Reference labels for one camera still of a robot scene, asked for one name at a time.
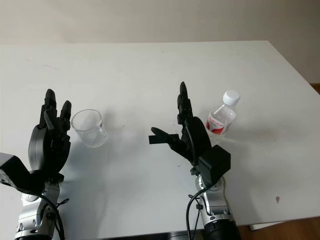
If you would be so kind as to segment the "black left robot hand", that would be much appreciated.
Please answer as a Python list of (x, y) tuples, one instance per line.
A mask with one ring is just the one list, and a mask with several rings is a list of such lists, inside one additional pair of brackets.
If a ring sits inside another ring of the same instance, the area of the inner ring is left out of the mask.
[(39, 124), (34, 127), (28, 146), (31, 172), (45, 180), (57, 177), (68, 159), (71, 109), (71, 102), (65, 101), (58, 116), (55, 92), (46, 91)]

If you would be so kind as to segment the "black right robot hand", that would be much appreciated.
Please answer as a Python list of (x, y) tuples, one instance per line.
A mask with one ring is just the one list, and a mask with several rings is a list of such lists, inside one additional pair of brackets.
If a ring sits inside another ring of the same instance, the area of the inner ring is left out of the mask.
[(184, 82), (180, 83), (177, 109), (177, 123), (182, 126), (182, 136), (152, 127), (153, 135), (148, 137), (149, 144), (168, 144), (171, 150), (187, 159), (195, 167), (199, 164), (200, 156), (212, 145), (204, 124), (199, 117), (193, 115), (191, 100)]

